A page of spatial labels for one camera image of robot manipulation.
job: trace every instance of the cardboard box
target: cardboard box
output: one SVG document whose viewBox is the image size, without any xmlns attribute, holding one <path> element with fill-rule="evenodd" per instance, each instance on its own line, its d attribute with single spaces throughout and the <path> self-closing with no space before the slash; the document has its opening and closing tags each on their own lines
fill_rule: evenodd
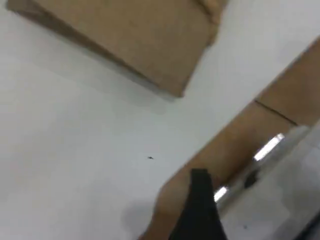
<svg viewBox="0 0 320 240">
<path fill-rule="evenodd" d="M 178 97 L 210 38 L 208 15 L 195 0 L 8 0 L 7 6 Z"/>
<path fill-rule="evenodd" d="M 320 37 L 259 96 L 258 102 L 298 125 L 320 119 Z"/>
<path fill-rule="evenodd" d="M 218 188 L 242 171 L 271 138 L 294 127 L 260 104 L 249 104 L 162 187 L 151 223 L 140 240 L 169 238 L 188 197 L 191 169 L 208 169 Z"/>
</svg>

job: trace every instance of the black object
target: black object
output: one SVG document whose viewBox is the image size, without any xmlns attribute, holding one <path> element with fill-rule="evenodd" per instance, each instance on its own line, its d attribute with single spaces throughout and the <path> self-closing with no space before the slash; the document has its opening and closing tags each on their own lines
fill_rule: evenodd
<svg viewBox="0 0 320 240">
<path fill-rule="evenodd" d="M 259 170 L 254 170 L 251 172 L 244 181 L 244 188 L 249 189 L 259 180 L 258 178 Z"/>
<path fill-rule="evenodd" d="M 189 195 L 169 240 L 227 240 L 206 169 L 191 170 Z"/>
</svg>

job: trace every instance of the white wall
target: white wall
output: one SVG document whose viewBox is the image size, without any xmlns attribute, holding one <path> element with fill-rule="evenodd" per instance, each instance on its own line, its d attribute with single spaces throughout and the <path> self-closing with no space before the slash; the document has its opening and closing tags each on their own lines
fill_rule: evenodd
<svg viewBox="0 0 320 240">
<path fill-rule="evenodd" d="M 3 6 L 0 238 L 134 238 L 163 183 L 319 35 L 319 9 L 231 0 L 173 99 Z"/>
</svg>

